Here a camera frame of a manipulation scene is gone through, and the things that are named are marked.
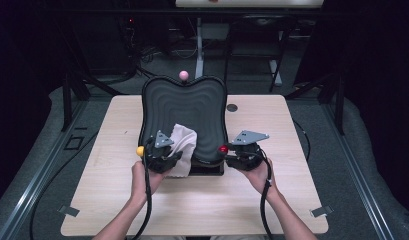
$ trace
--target handheld controller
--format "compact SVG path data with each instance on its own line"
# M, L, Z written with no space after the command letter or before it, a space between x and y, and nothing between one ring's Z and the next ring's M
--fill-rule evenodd
M142 162L148 169L156 173L163 173L173 168L182 157L182 151L169 156L172 153L170 145L173 143L173 140L168 138L161 131L158 131L156 137L151 136L145 146L139 146L137 148L136 153L142 158Z
M244 130L232 143L221 146L218 152L224 156L229 167L250 171L258 167L266 158L263 150L256 142L267 138L269 138L267 134ZM229 151L233 151L235 155L228 155Z

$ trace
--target human hand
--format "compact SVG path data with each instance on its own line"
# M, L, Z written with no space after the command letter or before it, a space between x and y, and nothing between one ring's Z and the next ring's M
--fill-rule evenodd
M272 160L268 158L267 161L269 162L270 167L273 169ZM266 162L262 161L258 167L250 171L243 171L243 170L238 170L238 171L240 171L242 174L245 175L245 177L250 181L251 185L257 190L257 192L259 192L260 194L263 192L264 185L266 184L266 180L268 178L267 176L268 169L267 169ZM277 189L273 171L272 171L271 179L272 179L272 187Z
M154 194L157 188L160 186L163 179L169 174L170 170L160 174L148 170L151 194ZM145 167L141 161L137 161L132 166L132 189L131 189L131 199L136 199L139 201L146 201L146 186L145 186Z

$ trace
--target black cable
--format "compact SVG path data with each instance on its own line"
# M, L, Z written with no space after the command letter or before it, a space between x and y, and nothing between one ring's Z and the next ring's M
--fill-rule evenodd
M138 230L138 232L136 233L135 237L133 237L133 240L137 240L139 239L139 237L141 236L142 232L145 230L145 227L148 224L148 221L150 220L150 216L151 216L151 210L152 210L152 195L151 195L151 186L150 186L150 176L149 176L149 172L148 172L148 164L147 164L147 153L146 153L146 149L148 147L148 145L151 143L152 141L150 141L150 139L147 141L145 147L144 147L144 169L145 169L145 192L147 194L147 213L145 215L145 219L144 222L142 223L141 228Z
M144 68L142 68L140 65L137 66L137 69L140 73L142 73L143 75L145 75L147 78L151 78L149 75L151 75L152 77L157 76L157 74L152 73Z
M295 121L294 119L292 119L292 121L295 123L295 125L297 125L298 126L298 128L303 132L303 134L304 134L304 137L306 138L306 140L307 140L307 155L306 155L306 161L308 162L309 161L309 158L310 158L310 149L311 149L311 146L310 146L310 139L309 139L309 137L308 137L308 135L307 135L307 132L306 131L304 131L304 129L301 127L301 125L300 124L298 124L298 122L297 121Z
M117 79L111 79L111 80L100 80L100 82L107 84L107 85L112 85L116 83L121 83L121 82L126 82L127 80L133 78L136 75L136 69L132 72L128 72L121 76L120 78Z
M260 215L261 215L261 220L263 222L263 227L266 230L267 237L272 240L272 233L270 231L269 225L267 224L267 219L266 219L266 211L265 211L265 203L266 203L266 197L267 197L267 192L269 191L270 186L272 186L272 166L270 165L269 161L267 160L266 153L261 149L264 157L263 161L267 164L267 179L266 183L264 185L263 192L261 193L261 199L260 199Z
M54 179L60 174L60 172L98 135L98 131L94 133L94 135L89 138L89 140L72 156L70 157L58 170L57 172L52 176L52 178L47 182L47 184L42 188L41 192L38 195L37 200L33 204L32 208L32 215L30 217L30 225L29 225L29 235L30 239L33 240L33 221L35 219L35 213L38 208L39 202L41 198L43 197L44 193L48 189L48 187L51 185L51 183L54 181Z

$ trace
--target wrist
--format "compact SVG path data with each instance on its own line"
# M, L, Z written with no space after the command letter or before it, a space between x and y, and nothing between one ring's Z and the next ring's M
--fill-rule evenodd
M275 185L272 185L267 191L266 200L278 201L279 199L281 199L281 195L282 194L279 192L279 189Z
M131 196L127 202L129 207L143 207L147 202L147 195L144 194L135 194Z

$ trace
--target wavy black surface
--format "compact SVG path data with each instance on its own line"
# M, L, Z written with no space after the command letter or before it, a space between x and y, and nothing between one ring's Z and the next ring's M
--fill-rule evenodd
M166 76L147 81L142 89L144 118L139 145L161 130L170 136L175 124L197 133L193 160L214 167L222 162L217 149L227 141L225 125L226 86L212 76L186 84Z

